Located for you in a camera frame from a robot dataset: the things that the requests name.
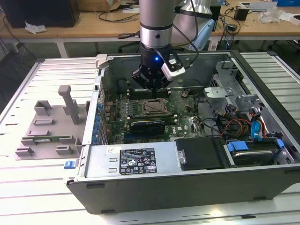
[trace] warning label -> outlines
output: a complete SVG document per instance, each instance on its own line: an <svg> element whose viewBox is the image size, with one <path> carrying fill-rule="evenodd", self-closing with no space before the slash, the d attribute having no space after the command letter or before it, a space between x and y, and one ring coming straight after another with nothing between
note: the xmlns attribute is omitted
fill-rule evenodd
<svg viewBox="0 0 300 225"><path fill-rule="evenodd" d="M120 151L120 174L157 173L154 148Z"/></svg>

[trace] motherboard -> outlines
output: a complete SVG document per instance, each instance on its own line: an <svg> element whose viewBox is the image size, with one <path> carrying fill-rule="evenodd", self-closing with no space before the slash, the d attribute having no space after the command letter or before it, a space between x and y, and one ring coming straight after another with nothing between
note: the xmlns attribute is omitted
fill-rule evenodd
<svg viewBox="0 0 300 225"><path fill-rule="evenodd" d="M131 100L124 94L106 95L105 117L109 144L168 142L206 136L195 117L195 95L171 90L168 98Z"/></svg>

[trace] green circuit board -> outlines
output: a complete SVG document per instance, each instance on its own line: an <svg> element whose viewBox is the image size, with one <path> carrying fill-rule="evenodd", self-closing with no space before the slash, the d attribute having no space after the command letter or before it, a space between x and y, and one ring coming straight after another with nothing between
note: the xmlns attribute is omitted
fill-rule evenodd
<svg viewBox="0 0 300 225"><path fill-rule="evenodd" d="M145 99L129 100L125 95L111 95L105 104L107 125L110 127L109 143L168 142L177 138L206 136L204 129L199 126L199 122L195 117L194 95L182 98L181 94L182 90L172 90L170 97L164 99L166 112L161 110L161 115L159 116L145 116L145 112L143 112L143 109L145 109L143 104L147 101ZM126 126L129 122L141 120L165 121L165 132L152 137L134 137L126 129Z"/></svg>

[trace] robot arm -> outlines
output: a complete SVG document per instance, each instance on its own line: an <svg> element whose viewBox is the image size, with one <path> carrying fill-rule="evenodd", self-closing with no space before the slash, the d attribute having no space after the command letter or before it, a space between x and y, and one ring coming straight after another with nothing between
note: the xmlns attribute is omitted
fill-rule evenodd
<svg viewBox="0 0 300 225"><path fill-rule="evenodd" d="M185 66L174 51L171 42L178 44L187 41L175 29L173 30L173 23L192 40L196 36L194 9L198 30L202 31L210 21L211 0L192 1L193 4L191 0L187 0L180 14L175 16L174 0L140 0L141 64L133 72L132 78L143 88L151 89L154 98L157 89L165 88L175 77L185 73Z"/></svg>

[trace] blue latch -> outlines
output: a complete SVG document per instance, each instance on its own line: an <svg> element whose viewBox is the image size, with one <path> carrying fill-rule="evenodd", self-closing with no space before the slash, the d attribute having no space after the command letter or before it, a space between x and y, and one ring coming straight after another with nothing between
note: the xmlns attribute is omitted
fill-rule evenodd
<svg viewBox="0 0 300 225"><path fill-rule="evenodd" d="M259 141L262 140L262 138L259 136L260 129L261 124L258 121L254 120L251 125L251 136Z"/></svg>
<svg viewBox="0 0 300 225"><path fill-rule="evenodd" d="M96 127L96 128L99 128L99 127L100 127L99 121L95 121L94 127Z"/></svg>
<svg viewBox="0 0 300 225"><path fill-rule="evenodd" d="M230 152L245 151L245 150L249 149L246 142L244 142L244 141L230 142L229 144L227 144L227 147Z"/></svg>
<svg viewBox="0 0 300 225"><path fill-rule="evenodd" d="M75 168L76 168L75 161L65 162L64 169L69 170L69 169L75 169Z"/></svg>
<svg viewBox="0 0 300 225"><path fill-rule="evenodd" d="M277 144L281 150L285 147L285 144L281 139L277 139Z"/></svg>
<svg viewBox="0 0 300 225"><path fill-rule="evenodd" d="M98 108L99 110L102 110L102 109L103 109L103 105L100 104L100 103L98 103L98 104L97 104L97 108Z"/></svg>
<svg viewBox="0 0 300 225"><path fill-rule="evenodd" d="M92 142L97 142L97 140L98 140L97 137L95 136L92 137Z"/></svg>
<svg viewBox="0 0 300 225"><path fill-rule="evenodd" d="M95 128L95 129L93 129L93 134L98 134L98 129L97 128Z"/></svg>

